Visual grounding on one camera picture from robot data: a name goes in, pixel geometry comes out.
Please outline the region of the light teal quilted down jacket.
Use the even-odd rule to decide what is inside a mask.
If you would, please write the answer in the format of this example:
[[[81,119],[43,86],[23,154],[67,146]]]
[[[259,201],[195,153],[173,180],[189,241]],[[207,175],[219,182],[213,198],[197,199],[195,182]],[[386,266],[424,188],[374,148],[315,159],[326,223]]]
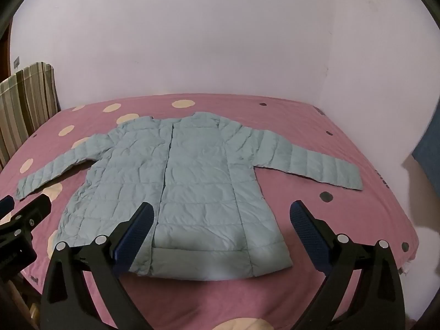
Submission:
[[[246,279],[291,267],[257,168],[362,189],[356,165],[270,130],[197,112],[182,119],[141,117],[95,134],[22,178],[17,197],[84,162],[91,168],[68,201],[56,240],[88,244],[148,203],[154,223],[130,270],[157,278]]]

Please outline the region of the pink polka dot bedspread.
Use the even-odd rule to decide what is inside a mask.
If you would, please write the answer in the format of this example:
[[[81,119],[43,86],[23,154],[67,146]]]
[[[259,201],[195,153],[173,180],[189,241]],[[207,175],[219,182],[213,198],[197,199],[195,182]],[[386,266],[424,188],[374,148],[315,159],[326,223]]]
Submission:
[[[24,274],[43,287],[59,241],[109,235],[140,204],[154,224],[121,283],[155,329],[290,329],[324,280],[293,228],[302,201],[335,233],[387,241],[397,265],[418,237],[371,163],[327,116],[295,101],[156,95],[59,112],[1,172],[22,207],[51,199]]]

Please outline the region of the blue fabric item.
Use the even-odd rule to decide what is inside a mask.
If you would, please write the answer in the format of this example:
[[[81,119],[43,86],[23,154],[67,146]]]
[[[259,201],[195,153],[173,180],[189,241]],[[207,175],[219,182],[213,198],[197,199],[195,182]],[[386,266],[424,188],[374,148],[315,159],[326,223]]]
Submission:
[[[437,196],[440,195],[440,104],[420,142],[412,152]]]

